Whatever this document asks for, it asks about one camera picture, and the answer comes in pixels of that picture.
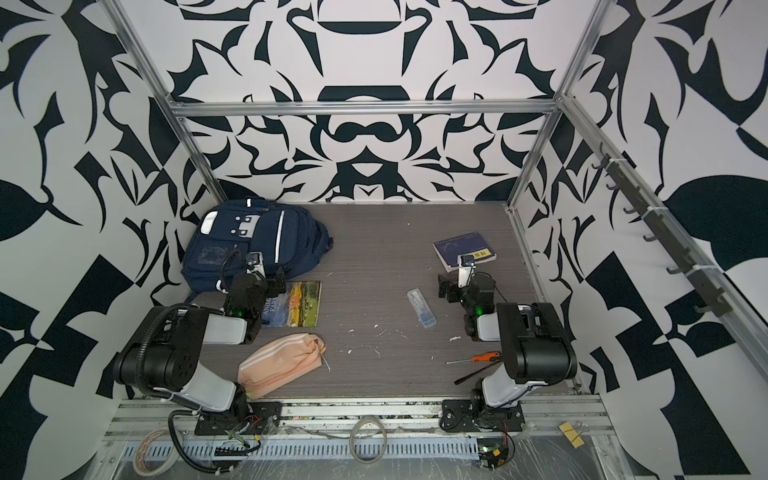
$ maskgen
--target white stripe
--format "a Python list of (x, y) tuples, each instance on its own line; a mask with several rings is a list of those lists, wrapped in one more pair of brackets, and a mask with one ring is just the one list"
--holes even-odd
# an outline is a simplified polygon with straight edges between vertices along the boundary
[[(280, 348), (283, 348), (284, 346), (288, 346), (288, 345), (297, 344), (297, 343), (304, 343), (304, 339), (298, 339), (298, 340), (294, 340), (294, 341), (291, 341), (291, 342), (285, 342), (283, 345), (281, 345), (281, 346), (280, 346)], [(271, 356), (275, 356), (275, 355), (277, 355), (277, 351), (275, 351), (275, 352), (270, 352), (270, 353), (267, 353), (267, 354), (265, 354), (265, 355), (261, 355), (261, 356), (259, 356), (258, 358), (255, 358), (255, 359), (253, 359), (253, 360), (250, 360), (248, 363), (246, 363), (246, 364), (244, 364), (244, 365), (240, 366), (240, 370), (246, 369), (246, 368), (248, 368), (248, 367), (252, 366), (254, 363), (258, 363), (258, 362), (261, 362), (262, 360), (266, 360), (266, 359), (268, 359), (269, 357), (271, 357)]]
[(275, 263), (280, 259), (280, 235), (283, 234), (283, 217), (286, 211), (280, 212), (280, 222), (277, 224), (277, 240), (275, 243)]
[(268, 348), (268, 349), (266, 349), (266, 350), (264, 350), (262, 352), (254, 352), (253, 355), (251, 355), (248, 358), (246, 358), (243, 361), (243, 363), (250, 362), (251, 360), (260, 358), (260, 357), (262, 357), (262, 356), (264, 356), (264, 355), (266, 355), (268, 353), (271, 353), (273, 350), (281, 348), (285, 342), (292, 342), (294, 340), (303, 339), (307, 335), (309, 335), (309, 333), (294, 333), (292, 335), (288, 335), (284, 339), (281, 339), (277, 343), (272, 345), (270, 348)]

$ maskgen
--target black cable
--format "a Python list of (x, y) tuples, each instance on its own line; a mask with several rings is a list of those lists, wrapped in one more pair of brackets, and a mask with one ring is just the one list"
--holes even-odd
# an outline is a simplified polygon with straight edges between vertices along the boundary
[(185, 305), (184, 303), (176, 303), (166, 307), (160, 312), (159, 315), (155, 317), (155, 319), (149, 325), (149, 328), (147, 328), (147, 331), (144, 332), (144, 337), (142, 337), (141, 344), (139, 345), (139, 351), (136, 354), (136, 367), (134, 369), (134, 383), (139, 389), (139, 392), (141, 392), (143, 395), (158, 397), (160, 399), (169, 399), (173, 396), (173, 394), (170, 392), (158, 392), (157, 390), (149, 388), (147, 380), (144, 378), (144, 363), (147, 360), (149, 344), (157, 333), (157, 329), (159, 329), (161, 325), (165, 324), (165, 321), (168, 319), (170, 314), (182, 306), (193, 308), (191, 306)]
[(230, 285), (227, 284), (227, 278), (224, 276), (224, 271), (236, 254), (239, 254), (240, 258), (243, 258), (243, 252), (241, 252), (239, 248), (233, 248), (227, 253), (227, 256), (224, 257), (224, 261), (221, 262), (221, 266), (219, 267), (219, 281), (221, 282), (221, 288), (226, 291), (229, 291)]
[(498, 287), (496, 286), (496, 284), (495, 284), (495, 283), (494, 283), (494, 285), (493, 285), (493, 288), (495, 288), (495, 289), (496, 289), (496, 291), (498, 292), (498, 295), (499, 295), (499, 296), (502, 298), (502, 300), (504, 300), (504, 303), (509, 303), (509, 302), (507, 301), (507, 299), (506, 299), (506, 298), (504, 298), (504, 294), (502, 293), (502, 291), (501, 291), (501, 290), (499, 290), (499, 289), (498, 289)]
[[(489, 279), (493, 280), (493, 277), (491, 276), (491, 274), (490, 274), (490, 273), (486, 273), (486, 272), (475, 272), (475, 275), (476, 275), (476, 274), (478, 274), (478, 273), (480, 273), (481, 275), (485, 275), (485, 276), (486, 276), (486, 277), (488, 277)], [(496, 282), (495, 282), (495, 281), (494, 281), (494, 283), (493, 283), (493, 288), (494, 288), (494, 289), (495, 289), (495, 290), (498, 292), (498, 295), (499, 295), (499, 296), (502, 298), (502, 300), (504, 300), (504, 302), (505, 302), (505, 303), (509, 303), (509, 302), (507, 301), (507, 299), (504, 297), (504, 293), (502, 293), (502, 291), (501, 291), (501, 290), (499, 290), (499, 289), (498, 289), (498, 287), (496, 286)]]
[(168, 432), (170, 433), (170, 440), (173, 442), (175, 449), (179, 452), (179, 456), (184, 460), (187, 465), (194, 468), (198, 472), (203, 473), (212, 473), (215, 475), (220, 475), (222, 473), (232, 472), (233, 468), (229, 467), (226, 470), (223, 470), (221, 467), (214, 468), (214, 467), (207, 467), (205, 465), (201, 465), (197, 462), (195, 462), (187, 453), (184, 451), (184, 449), (181, 448), (181, 442), (179, 442), (179, 438), (176, 435), (176, 429), (174, 428), (174, 417), (177, 415), (184, 415), (184, 416), (195, 416), (194, 412), (191, 412), (190, 410), (174, 410), (170, 413), (168, 416)]
[(456, 417), (455, 413), (451, 409), (443, 409), (442, 411), (442, 417), (440, 417), (440, 421), (438, 422), (438, 425), (441, 429), (445, 430), (446, 432), (450, 429), (454, 429), (458, 426), (459, 423), (462, 422), (463, 419), (467, 417), (467, 415), (462, 415), (456, 419), (456, 422), (453, 425), (446, 425), (445, 419), (448, 418), (448, 415), (452, 417)]

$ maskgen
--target screwdriver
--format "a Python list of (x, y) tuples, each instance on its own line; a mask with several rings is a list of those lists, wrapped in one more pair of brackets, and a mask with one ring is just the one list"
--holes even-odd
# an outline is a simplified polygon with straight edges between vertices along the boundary
[(446, 365), (451, 365), (452, 363), (461, 363), (461, 362), (473, 362), (473, 363), (493, 362), (494, 360), (498, 359), (500, 355), (501, 355), (501, 353), (499, 353), (499, 352), (489, 352), (489, 353), (485, 353), (483, 355), (473, 356), (471, 359), (456, 360), (454, 362), (445, 362), (445, 364)]

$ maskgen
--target yellow label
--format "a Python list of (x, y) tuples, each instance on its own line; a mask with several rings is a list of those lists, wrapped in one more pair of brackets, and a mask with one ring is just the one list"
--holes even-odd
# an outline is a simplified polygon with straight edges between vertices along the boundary
[(487, 248), (484, 248), (482, 250), (478, 250), (477, 252), (472, 252), (472, 256), (475, 258), (475, 260), (480, 258), (486, 258), (491, 256), (491, 251)]

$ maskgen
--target metal base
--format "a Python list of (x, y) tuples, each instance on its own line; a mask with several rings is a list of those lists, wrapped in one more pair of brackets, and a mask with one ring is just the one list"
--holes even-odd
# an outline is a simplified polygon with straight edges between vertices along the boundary
[[(255, 402), (248, 404), (253, 410), (250, 415), (255, 415), (248, 430), (242, 431), (241, 435), (262, 435), (268, 425), (280, 424), (280, 414), (283, 412), (283, 404), (280, 402)], [(243, 425), (243, 420), (231, 415), (229, 412), (200, 414), (197, 424), (194, 428), (194, 434), (201, 435), (224, 435), (227, 430), (234, 429), (238, 424)]]
[(441, 428), (449, 433), (485, 430), (522, 432), (525, 417), (520, 406), (511, 409), (484, 408), (477, 415), (472, 400), (443, 400)]

